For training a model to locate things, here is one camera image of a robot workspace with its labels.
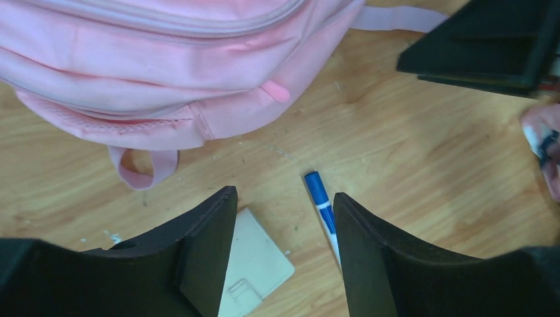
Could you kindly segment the pink school backpack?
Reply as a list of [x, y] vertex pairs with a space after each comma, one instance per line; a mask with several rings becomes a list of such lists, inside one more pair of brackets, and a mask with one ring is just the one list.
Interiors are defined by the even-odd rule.
[[1, 80], [147, 190], [179, 151], [276, 120], [349, 29], [430, 32], [445, 19], [364, 1], [2, 1]]

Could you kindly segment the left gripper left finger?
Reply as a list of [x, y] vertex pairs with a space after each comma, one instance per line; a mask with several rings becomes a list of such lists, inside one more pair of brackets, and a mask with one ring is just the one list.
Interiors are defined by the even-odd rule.
[[1, 239], [2, 316], [217, 316], [236, 188], [110, 249]]

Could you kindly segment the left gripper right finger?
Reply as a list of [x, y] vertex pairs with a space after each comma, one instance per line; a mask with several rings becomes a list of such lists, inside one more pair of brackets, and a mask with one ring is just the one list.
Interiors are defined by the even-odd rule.
[[558, 316], [559, 247], [479, 259], [425, 242], [345, 193], [334, 215], [351, 316]]

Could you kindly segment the blue white marker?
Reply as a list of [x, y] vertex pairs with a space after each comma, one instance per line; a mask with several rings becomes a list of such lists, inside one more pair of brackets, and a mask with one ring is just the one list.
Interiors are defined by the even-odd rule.
[[315, 208], [321, 218], [325, 233], [330, 242], [333, 254], [337, 260], [339, 269], [341, 269], [341, 259], [339, 254], [339, 245], [337, 240], [337, 231], [335, 227], [335, 217], [333, 213], [332, 203], [324, 187], [323, 181], [318, 171], [309, 172], [304, 175], [304, 182]]

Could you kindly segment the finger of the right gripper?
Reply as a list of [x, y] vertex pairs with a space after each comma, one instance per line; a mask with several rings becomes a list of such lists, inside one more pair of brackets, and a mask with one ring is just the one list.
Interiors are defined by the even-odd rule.
[[469, 1], [402, 52], [396, 69], [510, 96], [559, 92], [559, 1]]

